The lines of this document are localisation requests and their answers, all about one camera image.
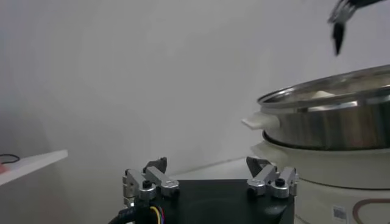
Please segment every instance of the red object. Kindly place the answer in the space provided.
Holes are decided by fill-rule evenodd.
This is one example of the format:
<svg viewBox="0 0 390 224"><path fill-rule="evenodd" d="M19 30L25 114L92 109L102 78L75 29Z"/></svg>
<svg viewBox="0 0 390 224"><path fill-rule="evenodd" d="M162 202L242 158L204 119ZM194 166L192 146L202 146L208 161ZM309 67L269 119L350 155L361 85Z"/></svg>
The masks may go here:
<svg viewBox="0 0 390 224"><path fill-rule="evenodd" d="M7 171L7 168L5 165L2 165L0 164L0 173L4 173L5 171Z"/></svg>

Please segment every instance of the metal rim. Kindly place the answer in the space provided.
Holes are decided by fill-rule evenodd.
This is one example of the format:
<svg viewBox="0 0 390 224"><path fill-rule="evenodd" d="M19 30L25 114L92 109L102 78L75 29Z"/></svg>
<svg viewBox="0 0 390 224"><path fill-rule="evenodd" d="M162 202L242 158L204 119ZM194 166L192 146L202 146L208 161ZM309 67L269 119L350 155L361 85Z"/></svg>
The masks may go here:
<svg viewBox="0 0 390 224"><path fill-rule="evenodd" d="M351 78L383 74L390 74L390 65L333 75L283 88L262 96L258 99L258 103L261 105L261 110L265 113L307 113L389 102L390 86L338 94L336 96L325 96L317 99L298 100L294 102L267 102L277 96L286 96L294 91L307 89L311 86L320 85L322 83L327 84L329 82L341 82L342 80Z"/></svg>

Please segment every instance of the black screw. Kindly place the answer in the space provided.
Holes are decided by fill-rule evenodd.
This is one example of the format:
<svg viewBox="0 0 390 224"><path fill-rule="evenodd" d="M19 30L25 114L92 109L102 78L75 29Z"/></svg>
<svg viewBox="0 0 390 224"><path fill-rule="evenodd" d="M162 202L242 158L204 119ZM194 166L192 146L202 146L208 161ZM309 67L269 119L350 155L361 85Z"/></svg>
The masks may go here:
<svg viewBox="0 0 390 224"><path fill-rule="evenodd" d="M256 197L256 192L254 189L252 188L248 188L248 190L246 191L247 195L249 198L255 198Z"/></svg>
<svg viewBox="0 0 390 224"><path fill-rule="evenodd" d="M178 198L180 195L180 190L179 189L174 189L173 192L171 193L172 198Z"/></svg>
<svg viewBox="0 0 390 224"><path fill-rule="evenodd" d="M281 178L278 178L278 179L275 180L275 185L277 187L283 187L285 185L285 183L286 182L283 179L281 179Z"/></svg>
<svg viewBox="0 0 390 224"><path fill-rule="evenodd" d="M149 181L149 180L144 180L142 182L142 188L143 189L148 189L148 188L151 188L152 187L152 182Z"/></svg>

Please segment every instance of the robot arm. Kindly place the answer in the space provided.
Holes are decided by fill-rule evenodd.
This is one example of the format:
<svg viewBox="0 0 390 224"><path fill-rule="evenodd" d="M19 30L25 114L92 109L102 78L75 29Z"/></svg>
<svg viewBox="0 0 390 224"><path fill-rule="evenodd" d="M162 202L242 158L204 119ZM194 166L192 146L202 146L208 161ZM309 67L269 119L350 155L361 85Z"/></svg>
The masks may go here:
<svg viewBox="0 0 390 224"><path fill-rule="evenodd" d="M335 44L335 53L341 50L342 41L346 29L346 22L356 10L384 0L339 0L330 14L328 22L333 24L332 38Z"/></svg>

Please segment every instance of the white shelf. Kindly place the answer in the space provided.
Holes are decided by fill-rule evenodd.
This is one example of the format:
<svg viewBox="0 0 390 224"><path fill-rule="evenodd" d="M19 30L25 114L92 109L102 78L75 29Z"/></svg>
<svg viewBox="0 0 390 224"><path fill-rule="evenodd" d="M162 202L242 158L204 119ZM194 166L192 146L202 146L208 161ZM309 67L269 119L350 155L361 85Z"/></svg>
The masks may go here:
<svg viewBox="0 0 390 224"><path fill-rule="evenodd" d="M44 168L52 163L60 161L68 156L67 150L61 150L51 153L46 153L37 156L31 156L20 159L17 163L6 164L8 171L0 174L0 185L13 181L19 177L23 177L38 169Z"/></svg>

